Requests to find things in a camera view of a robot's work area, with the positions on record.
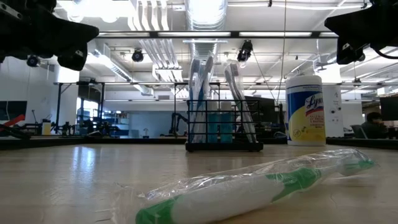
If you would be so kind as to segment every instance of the wooden table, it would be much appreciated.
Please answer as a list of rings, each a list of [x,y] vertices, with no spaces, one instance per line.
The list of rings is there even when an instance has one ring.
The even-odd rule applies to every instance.
[[[187,153],[184,145],[85,145],[0,151],[1,223],[111,223],[114,183],[148,191],[182,177],[343,146],[265,145],[262,152]],[[363,149],[380,164],[220,223],[397,223],[398,151]]]

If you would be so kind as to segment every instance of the red object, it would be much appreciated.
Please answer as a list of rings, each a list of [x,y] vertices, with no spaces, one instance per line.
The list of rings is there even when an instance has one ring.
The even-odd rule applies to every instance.
[[[25,120],[25,115],[21,114],[18,117],[14,118],[14,119],[12,119],[10,121],[5,122],[3,125],[5,125],[7,127],[10,127],[10,126],[12,126],[12,125],[14,125],[14,124],[16,124],[16,123],[18,123],[20,121],[23,121],[23,120]]]

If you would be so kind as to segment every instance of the fluorescent light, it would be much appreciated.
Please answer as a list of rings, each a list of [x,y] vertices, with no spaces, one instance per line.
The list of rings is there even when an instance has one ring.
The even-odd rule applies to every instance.
[[[147,102],[147,101],[156,101],[156,100],[131,100],[131,101]]]
[[[182,40],[184,44],[227,44],[228,40]]]
[[[321,32],[320,37],[338,37],[334,32]]]
[[[312,32],[240,32],[240,37],[309,37]]]
[[[127,102],[128,100],[105,100],[107,102]]]
[[[269,7],[268,3],[229,3],[228,7]],[[286,7],[287,9],[301,9],[301,10],[339,10],[339,9],[356,9],[361,8],[363,5],[356,6],[323,6],[323,7],[312,7],[312,6],[285,6],[284,4],[273,4],[272,7]]]
[[[229,37],[230,32],[159,32],[159,37]]]
[[[100,32],[97,38],[149,37],[148,32]]]
[[[129,82],[126,82],[126,83],[110,82],[110,83],[105,83],[105,85],[130,85],[130,83]]]
[[[140,85],[174,85],[172,82],[140,82]]]

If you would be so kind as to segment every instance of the label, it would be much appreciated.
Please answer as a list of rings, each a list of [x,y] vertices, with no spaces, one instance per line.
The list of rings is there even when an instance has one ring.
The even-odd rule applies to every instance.
[[[293,86],[286,90],[289,140],[325,141],[321,85]]]

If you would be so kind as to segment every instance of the light fixture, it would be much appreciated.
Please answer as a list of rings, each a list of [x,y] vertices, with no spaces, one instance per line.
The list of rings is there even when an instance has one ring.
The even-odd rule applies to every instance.
[[[97,38],[125,38],[125,37],[149,37],[148,32],[100,32]]]
[[[128,100],[105,100],[105,101],[107,101],[107,102],[127,102]]]
[[[337,34],[335,34],[334,32],[321,32],[319,34],[320,37],[338,37]]]
[[[182,40],[184,44],[227,44],[228,40]]]
[[[229,3],[228,7],[269,7],[269,4],[268,3]],[[291,6],[291,5],[285,6],[284,4],[273,4],[272,7],[286,7],[287,9],[322,11],[322,10],[339,10],[339,9],[357,9],[363,7],[363,5],[311,7],[311,6]]]
[[[130,101],[150,102],[150,101],[157,101],[157,100],[130,100]]]
[[[159,37],[229,37],[230,32],[159,32]]]
[[[130,83],[110,82],[110,83],[105,83],[105,85],[130,85]]]
[[[312,32],[240,32],[240,37],[309,37]]]
[[[140,85],[174,85],[172,82],[140,82]]]
[[[70,21],[81,22],[84,17],[99,17],[104,22],[116,22],[119,17],[127,17],[132,7],[129,1],[113,0],[81,0],[75,1],[57,1],[59,5],[67,12]]]

